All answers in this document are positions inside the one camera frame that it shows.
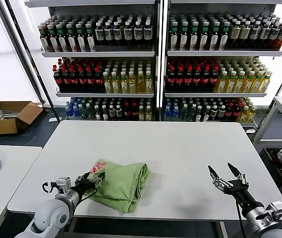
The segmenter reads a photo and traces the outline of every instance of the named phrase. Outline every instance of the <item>green cloth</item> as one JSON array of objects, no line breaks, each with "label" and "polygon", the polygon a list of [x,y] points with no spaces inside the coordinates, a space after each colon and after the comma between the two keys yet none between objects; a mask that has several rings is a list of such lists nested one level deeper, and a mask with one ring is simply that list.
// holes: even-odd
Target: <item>green cloth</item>
[{"label": "green cloth", "polygon": [[90,174],[88,178],[95,178],[102,172],[105,172],[105,177],[90,199],[123,213],[134,212],[149,174],[147,165],[135,163],[121,166],[104,160],[98,162],[105,162],[105,168]]}]

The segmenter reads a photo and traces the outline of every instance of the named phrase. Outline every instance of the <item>wire cable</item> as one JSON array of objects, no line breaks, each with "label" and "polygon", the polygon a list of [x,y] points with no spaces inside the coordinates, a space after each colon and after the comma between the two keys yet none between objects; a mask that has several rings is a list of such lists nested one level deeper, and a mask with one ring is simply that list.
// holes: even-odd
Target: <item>wire cable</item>
[{"label": "wire cable", "polygon": [[245,232],[244,232],[244,228],[243,228],[243,224],[242,224],[242,219],[241,219],[241,213],[240,213],[239,203],[238,203],[237,200],[235,201],[235,204],[236,204],[236,209],[237,209],[237,211],[238,211],[238,216],[239,216],[239,221],[240,221],[240,227],[241,227],[242,235],[243,235],[244,238],[246,238],[246,235],[245,235]]}]

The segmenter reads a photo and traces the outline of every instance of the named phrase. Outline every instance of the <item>cardboard box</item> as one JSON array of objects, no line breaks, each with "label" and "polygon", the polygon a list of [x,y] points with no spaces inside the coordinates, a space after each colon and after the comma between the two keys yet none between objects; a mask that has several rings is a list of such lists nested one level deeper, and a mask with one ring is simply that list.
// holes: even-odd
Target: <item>cardboard box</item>
[{"label": "cardboard box", "polygon": [[0,120],[0,134],[14,134],[30,125],[43,109],[32,102],[0,102],[0,110],[19,112],[16,118]]}]

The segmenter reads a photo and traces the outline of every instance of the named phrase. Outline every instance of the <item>gray floor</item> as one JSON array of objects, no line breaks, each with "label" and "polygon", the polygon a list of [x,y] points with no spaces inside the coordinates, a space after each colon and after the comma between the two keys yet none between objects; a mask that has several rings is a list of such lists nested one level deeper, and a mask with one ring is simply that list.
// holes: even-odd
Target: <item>gray floor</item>
[{"label": "gray floor", "polygon": [[[57,127],[57,122],[48,122],[53,113],[42,113],[24,132],[18,135],[0,135],[0,145],[24,145],[44,147]],[[282,116],[268,129],[265,138],[280,138],[282,133]],[[0,238],[13,238],[22,232],[31,218],[23,214],[9,213],[0,227]],[[228,236],[234,235],[240,228],[238,221],[226,221]],[[222,237],[219,225],[213,222],[173,222],[148,220],[119,220],[104,218],[78,219],[75,229],[79,233],[158,236],[158,237]]]}]

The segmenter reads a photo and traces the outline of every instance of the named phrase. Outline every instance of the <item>shelf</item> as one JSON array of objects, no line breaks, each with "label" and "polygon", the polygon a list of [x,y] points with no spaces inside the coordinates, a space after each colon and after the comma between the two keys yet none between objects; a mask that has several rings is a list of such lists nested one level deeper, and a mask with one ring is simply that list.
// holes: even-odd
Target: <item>shelf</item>
[{"label": "shelf", "polygon": [[239,97],[265,97],[266,93],[165,93],[168,98],[239,98]]},{"label": "shelf", "polygon": [[155,0],[29,0],[27,7],[154,4]]},{"label": "shelf", "polygon": [[282,0],[171,0],[171,3],[242,3],[242,4],[282,4]]},{"label": "shelf", "polygon": [[282,56],[279,51],[167,51],[168,56]]},{"label": "shelf", "polygon": [[154,93],[56,93],[57,97],[78,97],[78,98],[153,98]]}]

